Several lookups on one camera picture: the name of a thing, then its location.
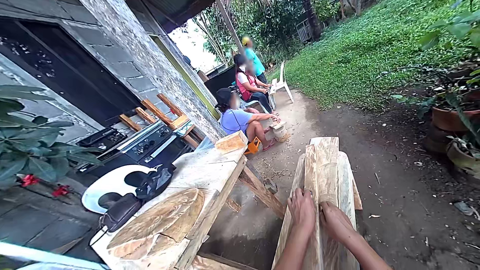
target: grass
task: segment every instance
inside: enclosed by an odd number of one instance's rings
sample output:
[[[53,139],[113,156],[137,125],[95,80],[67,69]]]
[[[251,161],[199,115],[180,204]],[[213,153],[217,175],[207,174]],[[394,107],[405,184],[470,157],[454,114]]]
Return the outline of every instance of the grass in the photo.
[[[422,51],[417,43],[439,19],[468,10],[468,1],[383,0],[360,18],[351,18],[323,33],[285,66],[289,85],[299,87],[323,109],[338,102],[378,109],[393,87],[411,82],[415,73],[393,73],[375,83],[383,71],[422,64],[449,67],[469,54],[468,41],[444,35],[436,47]],[[278,78],[278,71],[271,78]]]

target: sandal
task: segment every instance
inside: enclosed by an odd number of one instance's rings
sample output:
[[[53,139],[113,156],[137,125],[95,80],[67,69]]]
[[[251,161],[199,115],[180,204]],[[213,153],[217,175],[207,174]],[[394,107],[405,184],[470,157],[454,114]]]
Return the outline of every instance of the sandal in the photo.
[[[270,149],[270,147],[274,146],[276,144],[276,140],[275,139],[272,139],[270,141],[270,144],[265,148],[262,149],[263,152],[267,151],[268,149]]]

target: hand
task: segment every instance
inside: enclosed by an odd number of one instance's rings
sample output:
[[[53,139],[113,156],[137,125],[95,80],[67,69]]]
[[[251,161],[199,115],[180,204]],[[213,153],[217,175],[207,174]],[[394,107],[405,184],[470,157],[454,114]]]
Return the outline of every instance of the hand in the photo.
[[[345,245],[357,232],[347,215],[331,202],[321,202],[320,220],[328,235]]]
[[[304,194],[301,188],[295,189],[287,204],[292,215],[292,227],[304,232],[305,236],[310,236],[315,227],[315,209],[310,190],[306,189]]]

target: roof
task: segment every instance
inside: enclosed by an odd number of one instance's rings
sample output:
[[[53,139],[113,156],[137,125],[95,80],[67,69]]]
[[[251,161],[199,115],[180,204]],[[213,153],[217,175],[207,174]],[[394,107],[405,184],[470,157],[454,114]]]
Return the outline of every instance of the roof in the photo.
[[[186,23],[215,0],[144,0],[167,33]]]

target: light blue t-shirt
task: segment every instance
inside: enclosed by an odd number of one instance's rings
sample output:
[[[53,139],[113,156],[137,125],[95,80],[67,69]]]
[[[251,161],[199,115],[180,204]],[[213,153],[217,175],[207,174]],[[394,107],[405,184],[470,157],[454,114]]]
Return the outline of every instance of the light blue t-shirt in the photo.
[[[265,71],[264,65],[262,65],[262,61],[260,58],[255,54],[255,52],[251,48],[245,48],[245,55],[248,59],[253,61],[253,68],[255,69],[255,76],[262,74]]]
[[[248,127],[248,121],[252,118],[253,113],[246,112],[243,109],[228,109],[220,116],[220,125],[223,130],[230,135],[239,130],[242,130],[247,135],[246,130]]]

